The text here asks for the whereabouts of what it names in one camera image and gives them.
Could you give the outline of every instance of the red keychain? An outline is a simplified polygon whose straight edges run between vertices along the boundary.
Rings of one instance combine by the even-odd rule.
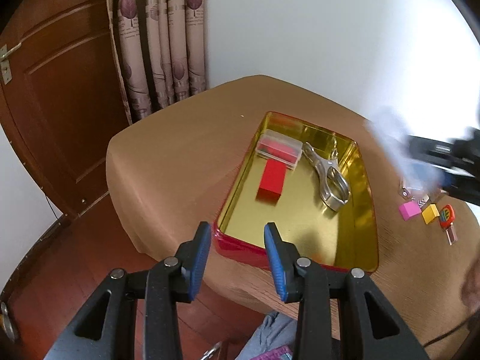
[[[453,245],[458,241],[457,232],[453,226],[453,221],[455,220],[455,212],[450,204],[447,204],[440,211],[440,226],[447,233],[448,243]]]
[[[455,220],[455,212],[450,204],[447,204],[445,207],[442,208],[440,211],[440,226],[444,229],[449,227],[453,221]]]

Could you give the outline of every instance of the metal hole punch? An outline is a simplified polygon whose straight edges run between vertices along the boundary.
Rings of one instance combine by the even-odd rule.
[[[338,166],[337,141],[334,143],[330,159],[325,159],[319,156],[308,142],[303,144],[302,149],[303,154],[308,158],[318,174],[318,179],[320,180],[320,196],[322,200],[332,210],[340,210],[340,208],[349,201],[350,186],[344,176],[342,176]],[[336,189],[335,192],[332,191],[329,184],[333,184],[334,189]]]

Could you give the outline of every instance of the floral curtain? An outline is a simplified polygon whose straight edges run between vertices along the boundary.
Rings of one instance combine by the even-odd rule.
[[[205,90],[203,0],[106,0],[127,117]]]

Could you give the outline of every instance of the table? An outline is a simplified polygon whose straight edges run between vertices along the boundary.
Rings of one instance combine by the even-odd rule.
[[[449,246],[437,221],[398,212],[398,176],[366,130],[365,119],[322,96],[267,76],[232,81],[156,112],[110,142],[106,172],[112,202],[140,252],[161,260],[192,238],[198,223],[213,222],[245,151],[267,111],[277,111],[350,137],[359,145],[373,195],[380,266],[372,279],[420,342],[448,331],[467,315],[459,291],[476,255],[480,228],[464,202],[444,197],[457,214],[459,241]],[[282,304],[270,273],[226,259],[212,248],[204,280],[217,293],[251,309]],[[338,315],[332,303],[333,335]],[[433,345],[449,358],[465,330]]]

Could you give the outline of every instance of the wooden floor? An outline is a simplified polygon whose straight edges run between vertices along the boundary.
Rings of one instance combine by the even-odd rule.
[[[140,254],[122,229],[110,197],[63,230],[22,278],[9,306],[27,359],[43,359],[59,333],[95,287],[116,267],[149,269],[155,261]],[[144,301],[139,301],[135,359],[141,359]],[[228,339],[233,359],[263,315],[202,286],[192,304],[178,305],[185,360],[199,359],[216,342]]]

